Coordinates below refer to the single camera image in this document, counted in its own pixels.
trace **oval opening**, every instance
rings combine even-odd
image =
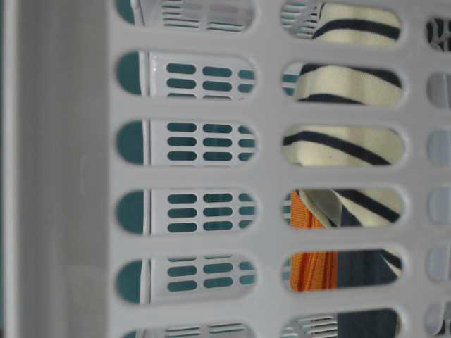
[[[402,319],[392,309],[344,313],[322,313],[295,317],[282,329],[291,337],[384,337],[395,338],[402,331]]]
[[[165,51],[132,51],[119,60],[118,82],[128,93],[150,98],[246,99],[257,84],[241,58]]]
[[[119,130],[117,148],[138,165],[232,167],[254,155],[257,140],[239,123],[142,120]]]
[[[168,327],[153,327],[149,329],[137,330],[128,333],[124,338],[140,338],[153,337],[157,334],[158,337],[165,338],[189,338],[189,337],[203,337],[205,332],[208,337],[220,338],[254,338],[253,331],[239,320],[223,321],[209,324],[195,324],[195,325],[171,325]]]
[[[142,236],[241,231],[257,217],[239,189],[151,189],[130,192],[116,208],[119,224]]]
[[[304,167],[387,166],[402,159],[404,142],[388,128],[297,125],[285,133],[282,151]]]
[[[404,211],[393,189],[296,189],[284,199],[283,218],[300,230],[394,225]]]
[[[280,23],[301,39],[379,48],[395,44],[401,33],[401,22],[391,11],[312,0],[286,0]]]
[[[429,194],[429,217],[439,226],[451,225],[451,187],[440,187]]]
[[[166,28],[188,32],[241,33],[255,17],[252,0],[133,1],[117,0],[119,15],[139,27]]]
[[[127,264],[116,285],[130,303],[162,304],[239,298],[256,277],[254,266],[242,255],[158,257]]]
[[[395,73],[353,65],[292,63],[281,84],[289,100],[305,104],[391,107],[404,94]]]
[[[392,248],[309,251],[291,256],[281,278],[291,292],[332,292],[391,284],[402,269],[401,255]]]

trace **laundry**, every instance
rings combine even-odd
[[[390,46],[400,36],[399,20],[384,10],[321,4],[318,15],[319,23],[312,39],[319,41]],[[301,69],[293,98],[327,104],[394,106],[402,98],[402,83],[387,70],[307,63]],[[369,167],[400,161],[404,147],[396,132],[390,129],[300,125],[286,134],[283,151],[291,163],[301,166]],[[395,223],[403,208],[399,194],[390,189],[300,190],[291,194],[295,210],[298,198],[315,220],[309,226],[310,218],[301,218],[304,223],[299,227],[383,227]],[[293,226],[298,222],[298,218],[291,220]],[[331,255],[328,252],[315,254],[322,258]],[[295,291],[303,291],[305,285],[313,284],[311,276],[334,275],[333,271],[321,273],[316,271],[316,266],[299,264],[299,261],[309,261],[308,258],[292,257],[291,286]],[[387,249],[340,253],[333,262],[320,267],[338,269],[337,287],[393,282],[402,269],[399,253]],[[323,286],[323,289],[332,288],[329,284]],[[376,321],[368,313],[339,315],[338,335],[346,338],[394,337],[400,327],[396,314],[382,311],[379,319],[381,321]]]
[[[291,225],[301,229],[324,227],[297,192],[291,193]],[[337,252],[297,253],[291,258],[290,286],[297,292],[336,289],[337,273]]]

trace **laundry basket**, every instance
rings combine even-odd
[[[432,191],[450,177],[434,163],[449,165],[451,59],[424,35],[451,5],[341,2],[394,12],[399,41],[387,50],[311,41],[317,1],[132,0],[130,24],[113,0],[6,0],[6,337],[329,338],[339,313],[381,308],[399,315],[400,338],[449,326],[451,222],[431,215],[449,209],[449,194]],[[129,53],[135,94],[118,78]],[[294,102],[312,61],[389,68],[404,96],[384,109]],[[281,144],[302,123],[390,127],[406,151],[389,168],[298,168]],[[133,124],[139,161],[121,148]],[[436,130],[446,133],[431,138]],[[399,192],[399,222],[287,226],[288,192],[356,185]],[[127,201],[142,205],[134,228]],[[384,246],[404,263],[395,283],[290,290],[299,251]]]

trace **orange fabric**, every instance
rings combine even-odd
[[[291,193],[291,225],[299,229],[324,228],[297,192]],[[290,285],[296,292],[336,289],[337,273],[337,252],[297,253],[291,258]]]

